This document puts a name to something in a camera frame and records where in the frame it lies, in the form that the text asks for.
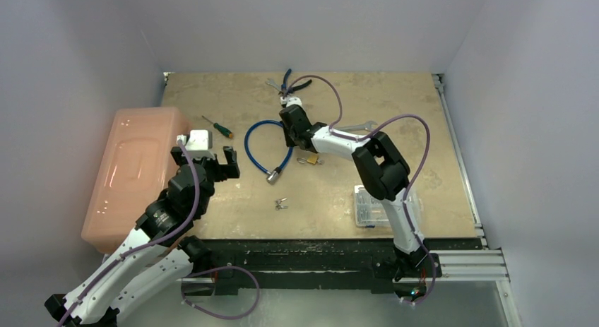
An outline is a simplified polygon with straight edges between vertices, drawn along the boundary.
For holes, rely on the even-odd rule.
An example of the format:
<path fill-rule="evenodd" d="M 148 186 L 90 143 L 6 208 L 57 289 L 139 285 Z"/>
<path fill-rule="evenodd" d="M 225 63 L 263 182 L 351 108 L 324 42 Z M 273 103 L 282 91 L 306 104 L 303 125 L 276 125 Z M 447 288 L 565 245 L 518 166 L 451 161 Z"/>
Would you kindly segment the brass padlock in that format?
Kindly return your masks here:
<path fill-rule="evenodd" d="M 318 165 L 316 162 L 320 159 L 318 155 L 310 155 L 309 157 L 298 157 L 296 161 L 301 164 Z"/>

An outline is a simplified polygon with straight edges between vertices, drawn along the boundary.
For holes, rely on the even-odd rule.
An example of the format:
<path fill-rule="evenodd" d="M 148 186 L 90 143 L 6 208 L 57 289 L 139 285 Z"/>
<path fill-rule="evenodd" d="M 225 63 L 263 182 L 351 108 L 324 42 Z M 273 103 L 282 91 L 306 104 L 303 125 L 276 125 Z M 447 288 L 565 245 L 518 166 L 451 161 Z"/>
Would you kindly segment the pair of silver keys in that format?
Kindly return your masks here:
<path fill-rule="evenodd" d="M 284 210 L 287 209 L 288 206 L 285 204 L 287 198 L 280 198 L 275 200 L 275 209 L 276 210 Z"/>

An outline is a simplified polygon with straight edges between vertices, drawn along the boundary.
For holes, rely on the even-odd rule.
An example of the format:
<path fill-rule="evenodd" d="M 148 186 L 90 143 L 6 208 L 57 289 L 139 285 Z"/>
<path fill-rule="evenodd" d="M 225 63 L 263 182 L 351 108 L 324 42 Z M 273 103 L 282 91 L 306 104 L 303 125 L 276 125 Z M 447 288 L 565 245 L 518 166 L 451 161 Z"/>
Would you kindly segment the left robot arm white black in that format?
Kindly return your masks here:
<path fill-rule="evenodd" d="M 116 326 L 176 279 L 210 270 L 209 250 L 186 232 L 207 211 L 215 183 L 240 176 L 236 151 L 223 152 L 221 165 L 210 150 L 171 150 L 176 174 L 117 250 L 77 288 L 46 300 L 59 326 Z"/>

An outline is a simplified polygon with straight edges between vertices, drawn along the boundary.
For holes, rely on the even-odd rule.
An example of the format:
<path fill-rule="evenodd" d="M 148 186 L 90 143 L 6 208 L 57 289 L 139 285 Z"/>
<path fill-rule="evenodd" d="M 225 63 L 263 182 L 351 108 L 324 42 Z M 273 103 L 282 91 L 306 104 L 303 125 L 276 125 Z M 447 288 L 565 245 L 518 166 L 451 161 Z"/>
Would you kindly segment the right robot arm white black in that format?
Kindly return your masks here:
<path fill-rule="evenodd" d="M 299 105 L 281 109 L 279 116 L 287 146 L 335 155 L 354 163 L 365 190 L 380 201 L 386 213 L 401 273 L 416 274 L 425 260 L 434 265 L 434 257 L 407 205 L 413 184 L 409 180 L 410 167 L 386 133 L 376 129 L 358 136 L 334 131 L 327 124 L 311 123 Z"/>

